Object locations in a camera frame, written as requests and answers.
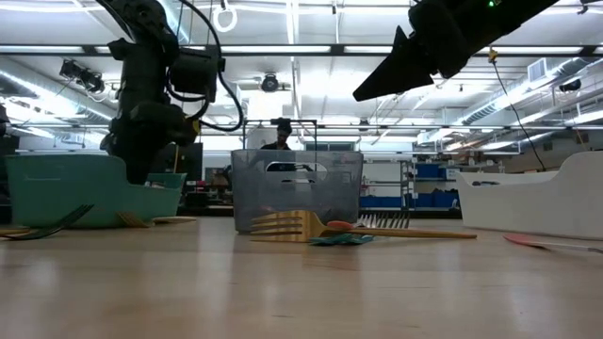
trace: teal plastic basket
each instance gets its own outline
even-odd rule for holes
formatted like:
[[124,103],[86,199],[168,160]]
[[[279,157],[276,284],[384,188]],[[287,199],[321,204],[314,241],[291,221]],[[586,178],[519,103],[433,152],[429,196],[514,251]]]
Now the teal plastic basket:
[[185,174],[153,174],[165,188],[130,185],[115,156],[91,154],[6,157],[13,223],[32,228],[58,221],[81,204],[94,207],[74,228],[119,227],[118,212],[148,221],[176,215]]

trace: gray plastic basket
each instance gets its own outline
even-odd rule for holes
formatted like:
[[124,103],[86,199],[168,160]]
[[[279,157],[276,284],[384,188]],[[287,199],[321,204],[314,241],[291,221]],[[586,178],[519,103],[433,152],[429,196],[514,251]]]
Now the gray plastic basket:
[[232,151],[231,158],[235,224],[241,233],[251,230],[253,218],[274,212],[313,211],[323,222],[358,219],[360,153],[241,150]]

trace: red spatula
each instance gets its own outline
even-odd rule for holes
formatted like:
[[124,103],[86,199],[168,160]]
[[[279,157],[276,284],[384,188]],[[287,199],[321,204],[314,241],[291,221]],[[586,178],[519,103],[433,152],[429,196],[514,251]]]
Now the red spatula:
[[603,254],[603,249],[592,248],[588,246],[578,246],[578,245],[567,245],[567,244],[555,244],[555,243],[546,243],[532,240],[529,236],[523,234],[506,234],[503,235],[505,239],[511,241],[512,243],[524,246],[534,247],[536,249],[544,249],[544,250],[582,250],[589,251],[594,253]]

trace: security camera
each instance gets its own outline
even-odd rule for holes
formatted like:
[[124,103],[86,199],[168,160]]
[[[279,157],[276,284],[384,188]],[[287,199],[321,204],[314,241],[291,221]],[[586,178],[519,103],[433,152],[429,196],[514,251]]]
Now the security camera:
[[279,90],[279,81],[276,79],[276,74],[266,74],[260,88],[266,93],[273,93]]

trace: window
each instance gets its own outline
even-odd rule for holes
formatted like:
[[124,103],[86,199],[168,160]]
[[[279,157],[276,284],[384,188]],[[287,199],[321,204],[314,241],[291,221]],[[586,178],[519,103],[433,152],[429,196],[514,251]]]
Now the window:
[[316,149],[314,142],[305,143],[306,151],[352,152],[354,148],[354,142],[319,142]]

